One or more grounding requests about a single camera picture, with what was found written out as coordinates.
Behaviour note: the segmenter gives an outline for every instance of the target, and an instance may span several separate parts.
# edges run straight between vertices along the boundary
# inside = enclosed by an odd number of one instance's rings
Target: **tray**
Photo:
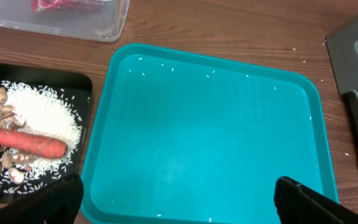
[[[142,44],[111,59],[82,172],[92,223],[280,223],[289,176],[338,202],[304,76]]]
[[[81,162],[81,152],[83,150],[83,141],[86,134],[86,128],[90,119],[90,109],[92,104],[92,83],[91,80],[84,74],[64,72],[58,70],[48,70],[43,68],[23,67],[18,65],[6,65],[0,63],[0,86],[2,80],[9,80],[10,82],[24,82],[31,86],[48,85],[54,90],[65,90],[65,97],[71,97],[75,95],[74,110],[77,109],[78,114],[82,117],[83,121],[76,120],[78,125],[82,125],[81,141],[77,145],[77,151],[71,157],[72,164],[68,164],[66,172],[60,171],[62,177],[72,172],[78,172],[78,168]],[[33,185],[49,184],[53,181],[53,174],[47,173],[46,176],[41,176],[39,180],[29,180]],[[3,182],[0,188],[0,203],[11,203],[22,197],[31,195],[31,193],[22,195],[19,193],[5,194],[3,190],[7,190],[10,187],[17,187],[16,184],[8,184]],[[21,185],[18,189],[23,190],[24,186]]]

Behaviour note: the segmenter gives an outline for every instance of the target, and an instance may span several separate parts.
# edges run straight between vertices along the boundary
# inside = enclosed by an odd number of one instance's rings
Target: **orange carrot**
[[[47,159],[62,158],[68,148],[66,143],[58,139],[2,128],[0,128],[0,145]]]

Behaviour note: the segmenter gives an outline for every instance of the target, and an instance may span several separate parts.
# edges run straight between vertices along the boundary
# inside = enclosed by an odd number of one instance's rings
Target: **plastic bin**
[[[43,0],[51,4],[55,1]],[[62,5],[37,12],[35,0],[0,0],[0,26],[112,42],[121,35],[129,1],[65,0],[70,8]]]

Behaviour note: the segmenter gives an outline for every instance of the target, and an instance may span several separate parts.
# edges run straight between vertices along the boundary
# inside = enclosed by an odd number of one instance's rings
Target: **black tray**
[[[78,114],[82,118],[82,121],[78,121],[78,119],[76,119],[77,125],[82,126],[81,140],[80,143],[78,143],[77,145],[78,150],[74,151],[73,155],[71,156],[71,161],[73,163],[67,166],[66,172],[64,172],[64,170],[59,171],[62,177],[73,172],[78,172],[78,168],[81,162],[81,153],[83,150],[83,144],[86,135],[86,127],[88,126],[90,120],[91,105],[93,102],[91,80],[86,75],[81,73],[64,72],[43,68],[32,68],[18,65],[6,65],[0,63],[0,86],[2,80],[16,83],[23,82],[35,87],[38,87],[39,85],[48,85],[54,90],[57,90],[58,94],[60,92],[60,89],[63,88],[65,90],[64,98],[71,98],[73,95],[75,95],[75,100],[73,101],[73,110],[77,110]],[[39,185],[41,182],[43,182],[43,185],[45,186],[45,184],[49,184],[56,181],[55,179],[52,179],[52,176],[53,173],[51,174],[50,172],[46,172],[46,175],[41,176],[39,180],[28,180],[28,182],[33,184],[33,187],[34,185]],[[31,193],[25,195],[19,193],[4,193],[4,190],[7,190],[11,187],[17,187],[17,185],[13,183],[8,184],[7,182],[3,182],[2,187],[0,187],[0,203],[11,203],[22,197],[31,195]],[[23,191],[23,188],[24,186],[21,185],[18,190]]]

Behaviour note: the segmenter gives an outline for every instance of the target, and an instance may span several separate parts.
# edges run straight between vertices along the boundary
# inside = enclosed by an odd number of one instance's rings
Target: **wooden table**
[[[89,130],[111,55],[125,44],[142,42],[302,73],[323,101],[339,199],[358,213],[355,134],[324,44],[327,34],[357,14],[353,0],[131,0],[115,43],[0,28],[0,62],[91,77],[95,104]],[[81,212],[76,222],[87,223]]]

